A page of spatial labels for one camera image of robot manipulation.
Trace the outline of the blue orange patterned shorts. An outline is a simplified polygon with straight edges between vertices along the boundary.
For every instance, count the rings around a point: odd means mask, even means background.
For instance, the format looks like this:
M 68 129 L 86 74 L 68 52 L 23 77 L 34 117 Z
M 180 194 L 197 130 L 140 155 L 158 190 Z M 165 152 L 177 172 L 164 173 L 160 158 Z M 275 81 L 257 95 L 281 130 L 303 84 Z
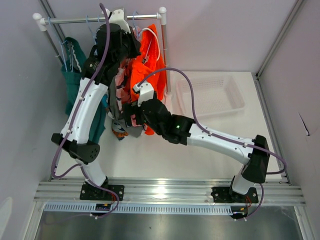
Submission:
M 108 104 L 109 96 L 104 94 L 101 100 L 102 106 L 105 108 L 106 115 L 112 119 L 111 122 L 111 131 L 115 135 L 118 141 L 122 141 L 129 134 L 125 130 L 125 124 L 121 123 L 119 120 L 116 120 L 112 114 L 110 106 Z

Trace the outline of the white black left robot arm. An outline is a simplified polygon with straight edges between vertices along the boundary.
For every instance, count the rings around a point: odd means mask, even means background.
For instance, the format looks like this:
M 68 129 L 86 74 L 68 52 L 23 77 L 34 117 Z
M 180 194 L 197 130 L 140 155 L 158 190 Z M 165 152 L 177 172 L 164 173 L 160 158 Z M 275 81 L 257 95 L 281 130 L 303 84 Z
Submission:
M 127 23 L 106 23 L 96 33 L 96 44 L 83 64 L 79 89 L 69 118 L 59 133 L 54 133 L 52 142 L 58 148 L 51 168 L 54 170 L 61 151 L 66 151 L 92 185 L 91 194 L 97 200 L 108 196 L 109 188 L 100 164 L 96 160 L 100 146 L 90 140 L 90 129 L 112 81 L 124 60 L 140 54 L 140 43 L 132 27 Z

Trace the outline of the grey shorts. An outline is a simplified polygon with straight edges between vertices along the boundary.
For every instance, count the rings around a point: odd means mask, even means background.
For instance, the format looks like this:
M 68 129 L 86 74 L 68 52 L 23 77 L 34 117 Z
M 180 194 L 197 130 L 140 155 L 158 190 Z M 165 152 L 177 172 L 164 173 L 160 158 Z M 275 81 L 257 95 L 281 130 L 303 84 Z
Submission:
M 111 84 L 108 88 L 108 104 L 109 104 L 110 110 L 111 110 L 114 118 L 125 125 L 125 130 L 128 132 L 128 135 L 135 137 L 135 138 L 139 138 L 143 134 L 144 128 L 142 126 L 127 127 L 127 125 L 125 123 L 125 120 L 122 116 L 122 113 L 119 110 L 118 102 L 117 102 L 117 98 L 116 98 L 115 77 L 112 79 Z

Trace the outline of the pink shark print shorts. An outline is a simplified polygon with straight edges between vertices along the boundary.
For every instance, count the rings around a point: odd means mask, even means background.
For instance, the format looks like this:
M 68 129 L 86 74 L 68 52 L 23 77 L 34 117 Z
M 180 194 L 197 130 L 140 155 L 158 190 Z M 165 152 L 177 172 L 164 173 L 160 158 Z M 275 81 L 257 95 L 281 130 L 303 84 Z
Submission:
M 125 103 L 130 103 L 132 101 L 131 98 L 131 88 L 130 88 L 130 80 L 132 73 L 132 59 L 125 59 L 119 69 L 118 74 L 115 77 L 115 85 L 116 85 L 116 99 L 120 112 L 123 112 L 123 105 Z

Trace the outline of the teal green shorts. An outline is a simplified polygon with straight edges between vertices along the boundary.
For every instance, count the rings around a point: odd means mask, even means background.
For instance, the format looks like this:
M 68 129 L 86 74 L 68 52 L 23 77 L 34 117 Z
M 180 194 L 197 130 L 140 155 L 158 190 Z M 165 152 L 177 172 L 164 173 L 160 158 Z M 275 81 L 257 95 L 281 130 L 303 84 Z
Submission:
M 65 113 L 69 116 L 76 102 L 78 95 L 80 80 L 82 78 L 82 70 L 87 57 L 80 47 L 78 41 L 72 37 L 66 37 L 64 45 L 67 48 L 66 65 L 61 67 L 61 73 L 66 83 L 67 104 Z M 89 140 L 98 143 L 100 137 L 105 130 L 106 110 L 100 103 L 94 115 L 90 131 Z

